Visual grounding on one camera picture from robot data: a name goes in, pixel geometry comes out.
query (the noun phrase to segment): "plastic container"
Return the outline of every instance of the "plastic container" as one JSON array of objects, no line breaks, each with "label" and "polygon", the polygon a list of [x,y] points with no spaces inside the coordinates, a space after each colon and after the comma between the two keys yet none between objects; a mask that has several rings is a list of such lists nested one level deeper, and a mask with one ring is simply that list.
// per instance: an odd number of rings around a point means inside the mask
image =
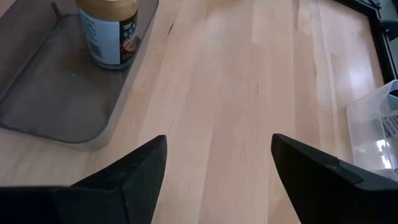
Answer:
[{"label": "plastic container", "polygon": [[398,181],[398,80],[347,107],[354,164]]}]

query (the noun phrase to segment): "gray tray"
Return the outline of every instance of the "gray tray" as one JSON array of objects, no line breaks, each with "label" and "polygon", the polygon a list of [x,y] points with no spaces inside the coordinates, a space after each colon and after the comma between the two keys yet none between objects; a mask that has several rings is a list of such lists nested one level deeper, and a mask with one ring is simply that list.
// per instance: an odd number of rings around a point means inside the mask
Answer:
[{"label": "gray tray", "polygon": [[111,71],[92,60],[77,14],[62,15],[48,0],[16,1],[0,19],[0,127],[81,149],[108,143],[158,3],[141,1],[134,61]]}]

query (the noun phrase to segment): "jar label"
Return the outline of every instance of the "jar label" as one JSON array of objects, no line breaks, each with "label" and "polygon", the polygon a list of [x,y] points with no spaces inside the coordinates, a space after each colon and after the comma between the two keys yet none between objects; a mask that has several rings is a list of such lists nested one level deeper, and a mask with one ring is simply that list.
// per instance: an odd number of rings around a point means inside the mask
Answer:
[{"label": "jar label", "polygon": [[102,21],[79,11],[88,48],[95,59],[108,65],[120,65],[132,58],[137,47],[137,13],[118,22]]}]

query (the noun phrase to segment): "metal tray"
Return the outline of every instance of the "metal tray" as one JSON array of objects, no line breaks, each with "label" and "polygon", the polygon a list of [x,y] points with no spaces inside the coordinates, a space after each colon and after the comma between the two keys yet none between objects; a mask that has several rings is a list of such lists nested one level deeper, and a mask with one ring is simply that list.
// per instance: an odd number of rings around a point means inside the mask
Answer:
[{"label": "metal tray", "polygon": [[358,11],[369,19],[374,46],[384,83],[398,78],[398,16],[397,0],[334,0]]},{"label": "metal tray", "polygon": [[108,143],[158,3],[141,2],[134,61],[112,71],[92,60],[78,14],[62,15],[48,0],[17,0],[0,19],[0,127],[81,149]]}]

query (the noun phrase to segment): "wood grain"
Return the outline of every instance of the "wood grain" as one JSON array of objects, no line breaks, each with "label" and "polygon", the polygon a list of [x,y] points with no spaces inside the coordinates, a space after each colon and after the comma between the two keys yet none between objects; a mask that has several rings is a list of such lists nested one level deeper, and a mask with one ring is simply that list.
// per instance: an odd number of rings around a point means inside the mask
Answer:
[{"label": "wood grain", "polygon": [[111,142],[0,130],[0,184],[72,184],[166,134],[153,223],[299,223],[272,133],[352,162],[345,108],[381,85],[367,18],[334,1],[162,0]]}]

